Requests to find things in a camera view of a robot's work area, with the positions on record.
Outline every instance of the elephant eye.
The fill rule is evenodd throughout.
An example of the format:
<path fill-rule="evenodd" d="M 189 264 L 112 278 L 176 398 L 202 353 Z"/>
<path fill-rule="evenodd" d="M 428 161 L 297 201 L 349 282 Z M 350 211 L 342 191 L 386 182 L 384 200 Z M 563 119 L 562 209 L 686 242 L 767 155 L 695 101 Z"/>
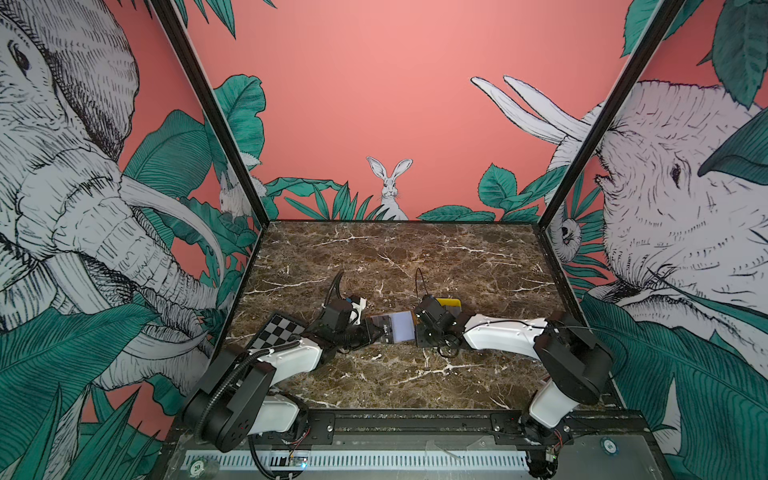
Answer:
<path fill-rule="evenodd" d="M 11 52 L 11 55 L 13 55 L 13 60 L 16 62 L 26 77 L 27 70 L 29 70 L 29 59 L 27 58 L 27 55 L 24 55 L 24 52 L 19 49 L 18 44 L 13 43 L 13 41 L 8 43 L 8 50 Z"/>
<path fill-rule="evenodd" d="M 672 171 L 670 172 L 670 175 L 672 176 L 672 180 L 674 181 L 675 186 L 677 188 L 680 188 L 680 165 L 675 164 L 674 167 L 672 167 Z"/>

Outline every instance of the black vertical post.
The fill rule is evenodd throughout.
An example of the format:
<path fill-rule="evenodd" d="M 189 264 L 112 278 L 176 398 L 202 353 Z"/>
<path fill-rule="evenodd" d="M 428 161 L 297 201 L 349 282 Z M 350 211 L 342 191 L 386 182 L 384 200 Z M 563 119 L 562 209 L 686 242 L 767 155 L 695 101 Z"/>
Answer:
<path fill-rule="evenodd" d="M 203 112 L 219 139 L 227 160 L 237 175 L 240 186 L 245 190 L 246 197 L 248 197 L 253 212 L 256 214 L 256 218 L 261 225 L 260 230 L 263 230 L 269 225 L 270 218 L 266 215 L 264 206 L 261 204 L 256 190 L 253 188 L 250 173 L 246 170 L 243 159 L 240 158 L 240 151 L 237 149 L 237 144 L 227 125 L 227 120 L 224 119 L 224 115 L 219 109 L 214 92 L 208 86 L 203 68 L 200 66 L 200 62 L 197 60 L 197 56 L 192 49 L 187 33 L 184 30 L 184 25 L 179 20 L 178 15 L 176 15 L 171 0 L 152 0 L 152 5 L 157 13 L 157 18 L 160 19 L 160 23 L 165 29 L 170 44 L 173 45 L 176 51 L 176 56 L 179 58 L 184 72 L 186 72 L 192 84 L 195 94 L 197 94 L 197 99 L 203 106 Z"/>
<path fill-rule="evenodd" d="M 648 65 L 650 58 L 653 57 L 656 48 L 664 39 L 664 35 L 669 30 L 670 25 L 672 25 L 672 21 L 674 21 L 677 13 L 683 7 L 683 3 L 685 3 L 685 0 L 662 0 L 656 15 L 650 20 L 648 28 L 637 43 L 637 47 L 627 62 L 627 66 L 616 82 L 616 86 L 605 101 L 603 110 L 592 125 L 592 129 L 584 139 L 584 142 L 581 143 L 581 148 L 565 173 L 560 187 L 555 191 L 552 200 L 547 206 L 547 210 L 541 215 L 538 225 L 543 230 L 549 228 L 549 223 L 552 222 L 560 205 L 565 202 L 568 192 L 571 191 L 578 176 L 587 166 L 587 162 L 592 158 L 600 140 L 621 110 L 624 101 L 627 100 L 632 91 L 632 87 L 637 83 L 637 79 L 640 78 L 645 66 Z"/>

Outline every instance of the rabbit ear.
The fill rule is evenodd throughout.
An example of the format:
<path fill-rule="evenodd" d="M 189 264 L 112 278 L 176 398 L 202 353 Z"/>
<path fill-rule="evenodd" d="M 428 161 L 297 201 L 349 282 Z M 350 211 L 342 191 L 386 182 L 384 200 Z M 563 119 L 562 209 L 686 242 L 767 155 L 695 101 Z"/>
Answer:
<path fill-rule="evenodd" d="M 411 165 L 413 165 L 413 160 L 410 158 L 406 158 L 405 160 L 401 161 L 399 164 L 397 164 L 397 167 L 395 167 L 395 171 L 392 172 L 392 178 L 397 178 L 404 174 L 406 170 L 411 167 Z"/>
<path fill-rule="evenodd" d="M 384 168 L 384 165 L 373 157 L 367 157 L 366 159 L 368 160 L 368 163 L 371 164 L 373 174 L 382 180 L 386 180 L 386 168 Z"/>

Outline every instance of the slotted plastic wire duct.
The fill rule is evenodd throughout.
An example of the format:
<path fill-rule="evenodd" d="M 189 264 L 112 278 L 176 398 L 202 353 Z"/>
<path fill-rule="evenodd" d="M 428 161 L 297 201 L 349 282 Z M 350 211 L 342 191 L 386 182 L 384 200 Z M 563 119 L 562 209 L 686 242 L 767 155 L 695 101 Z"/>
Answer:
<path fill-rule="evenodd" d="M 467 452 L 424 450 L 299 450 L 294 460 L 306 458 L 306 470 L 470 470 L 470 471 L 527 471 L 525 452 L 515 450 L 484 450 Z M 258 452 L 259 460 L 274 472 L 297 470 L 287 466 L 290 452 L 272 450 Z M 196 458 L 218 462 L 219 470 L 256 470 L 246 450 L 221 453 L 212 450 L 187 450 L 182 470 L 189 468 Z"/>

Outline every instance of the yellow object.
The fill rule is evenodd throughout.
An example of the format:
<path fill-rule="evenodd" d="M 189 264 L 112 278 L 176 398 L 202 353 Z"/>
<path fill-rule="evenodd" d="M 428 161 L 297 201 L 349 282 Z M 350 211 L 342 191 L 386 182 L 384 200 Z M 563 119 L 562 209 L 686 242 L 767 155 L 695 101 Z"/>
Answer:
<path fill-rule="evenodd" d="M 438 298 L 437 301 L 443 306 L 462 306 L 462 301 L 458 298 Z"/>

